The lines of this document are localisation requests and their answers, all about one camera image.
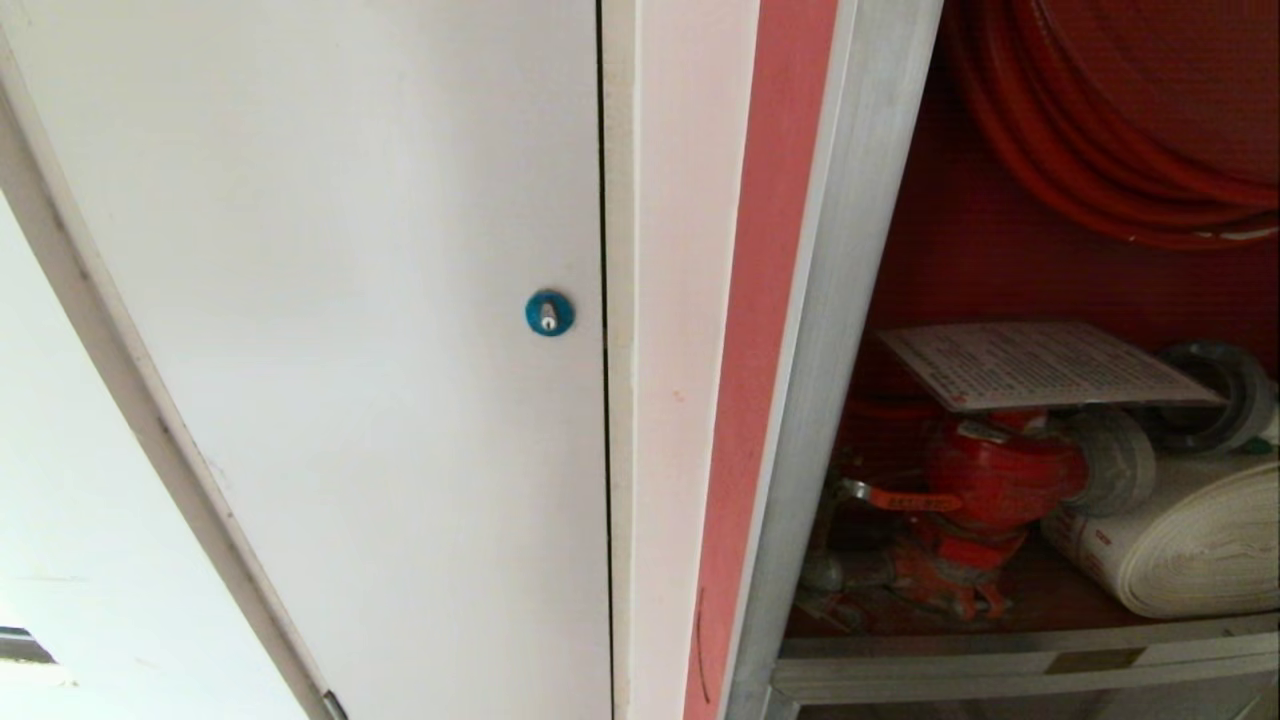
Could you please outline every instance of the door hinge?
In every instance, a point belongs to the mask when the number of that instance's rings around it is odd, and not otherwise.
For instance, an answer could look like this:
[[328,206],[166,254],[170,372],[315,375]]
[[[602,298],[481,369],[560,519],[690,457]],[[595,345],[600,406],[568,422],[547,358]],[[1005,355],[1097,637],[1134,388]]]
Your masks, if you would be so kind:
[[324,701],[324,706],[329,711],[329,715],[333,716],[333,720],[348,720],[347,711],[342,708],[342,703],[338,702],[338,696],[333,694],[333,691],[320,696],[320,700]]

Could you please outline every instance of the white door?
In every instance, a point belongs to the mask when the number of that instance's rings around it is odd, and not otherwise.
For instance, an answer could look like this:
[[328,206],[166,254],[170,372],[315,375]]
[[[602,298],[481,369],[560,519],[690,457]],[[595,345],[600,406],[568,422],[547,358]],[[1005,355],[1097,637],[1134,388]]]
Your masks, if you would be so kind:
[[608,717],[595,4],[0,13],[81,240],[352,720]]

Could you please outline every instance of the instruction sheet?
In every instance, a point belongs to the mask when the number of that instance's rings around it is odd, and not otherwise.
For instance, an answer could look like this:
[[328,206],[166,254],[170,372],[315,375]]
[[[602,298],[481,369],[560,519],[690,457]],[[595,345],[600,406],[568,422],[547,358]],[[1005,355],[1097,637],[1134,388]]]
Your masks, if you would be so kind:
[[879,337],[954,413],[1224,402],[1155,356],[1085,323],[931,325]]

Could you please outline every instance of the white fire hose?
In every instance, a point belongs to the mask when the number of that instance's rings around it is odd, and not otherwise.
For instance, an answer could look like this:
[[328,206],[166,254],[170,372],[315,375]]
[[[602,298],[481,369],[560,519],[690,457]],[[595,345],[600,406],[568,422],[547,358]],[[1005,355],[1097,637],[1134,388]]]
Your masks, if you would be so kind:
[[1132,512],[1059,507],[1044,537],[1146,618],[1280,607],[1280,461],[1275,454],[1161,457],[1156,489]]

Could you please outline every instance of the pink painted strip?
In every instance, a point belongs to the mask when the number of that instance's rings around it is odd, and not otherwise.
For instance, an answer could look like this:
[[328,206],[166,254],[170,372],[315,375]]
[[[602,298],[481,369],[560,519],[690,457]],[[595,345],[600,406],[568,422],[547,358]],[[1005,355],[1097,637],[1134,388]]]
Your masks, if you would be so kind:
[[716,720],[787,319],[837,0],[760,0],[685,720]]

